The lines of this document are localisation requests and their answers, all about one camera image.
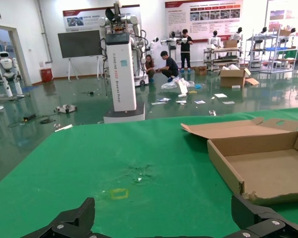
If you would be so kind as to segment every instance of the standing person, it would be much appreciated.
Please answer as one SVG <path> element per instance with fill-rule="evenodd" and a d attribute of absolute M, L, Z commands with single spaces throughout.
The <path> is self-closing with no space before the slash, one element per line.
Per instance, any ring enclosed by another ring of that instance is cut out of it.
<path fill-rule="evenodd" d="M 165 60 L 165 67 L 159 68 L 157 72 L 162 72 L 168 78 L 168 83 L 171 82 L 179 74 L 179 68 L 173 58 L 168 56 L 167 51 L 162 51 L 160 56 Z"/>
<path fill-rule="evenodd" d="M 146 55 L 146 73 L 148 74 L 149 82 L 153 83 L 154 62 L 151 55 Z"/>
<path fill-rule="evenodd" d="M 181 43 L 181 72 L 184 72 L 184 62 L 187 60 L 188 72 L 191 71 L 190 65 L 190 45 L 193 44 L 193 40 L 191 36 L 188 36 L 188 30 L 183 29 L 182 31 L 183 37 L 187 38 L 187 42 L 184 44 Z"/>

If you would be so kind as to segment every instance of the table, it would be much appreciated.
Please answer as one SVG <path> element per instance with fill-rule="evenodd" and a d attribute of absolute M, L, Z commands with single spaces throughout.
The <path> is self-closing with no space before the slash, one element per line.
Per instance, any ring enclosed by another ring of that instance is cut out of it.
<path fill-rule="evenodd" d="M 208 158 L 206 140 L 181 129 L 268 118 L 298 108 L 220 117 L 79 125 L 49 136 L 0 182 L 0 237 L 20 237 L 61 211 L 96 201 L 94 232 L 111 237 L 223 237 L 238 230 L 231 191 Z M 298 223 L 298 203 L 273 207 Z"/>

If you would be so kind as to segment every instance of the poster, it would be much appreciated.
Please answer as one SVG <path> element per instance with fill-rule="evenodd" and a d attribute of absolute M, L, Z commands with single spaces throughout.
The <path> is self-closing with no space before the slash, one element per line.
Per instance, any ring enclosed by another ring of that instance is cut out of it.
<path fill-rule="evenodd" d="M 188 29 L 195 42 L 207 41 L 218 31 L 228 40 L 241 26 L 243 0 L 190 0 L 165 2 L 167 36 L 180 37 Z"/>
<path fill-rule="evenodd" d="M 66 32 L 99 30 L 98 19 L 106 17 L 105 10 L 106 7 L 63 11 Z M 141 26 L 140 5 L 122 6 L 120 13 L 121 16 L 135 15 Z"/>
<path fill-rule="evenodd" d="M 298 32 L 298 0 L 268 0 L 266 26 L 269 32 L 280 27 Z"/>

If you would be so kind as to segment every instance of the black monitor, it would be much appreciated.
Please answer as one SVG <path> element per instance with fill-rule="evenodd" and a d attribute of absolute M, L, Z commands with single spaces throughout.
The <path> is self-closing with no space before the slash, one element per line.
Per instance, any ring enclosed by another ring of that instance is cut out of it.
<path fill-rule="evenodd" d="M 101 55 L 99 31 L 77 31 L 58 35 L 63 58 Z"/>

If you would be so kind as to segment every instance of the screw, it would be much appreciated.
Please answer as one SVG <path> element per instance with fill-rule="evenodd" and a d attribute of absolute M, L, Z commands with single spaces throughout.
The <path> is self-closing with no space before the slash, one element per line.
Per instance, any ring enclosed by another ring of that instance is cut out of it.
<path fill-rule="evenodd" d="M 243 234 L 243 236 L 245 236 L 245 237 L 250 237 L 250 233 L 243 232 L 242 234 Z"/>

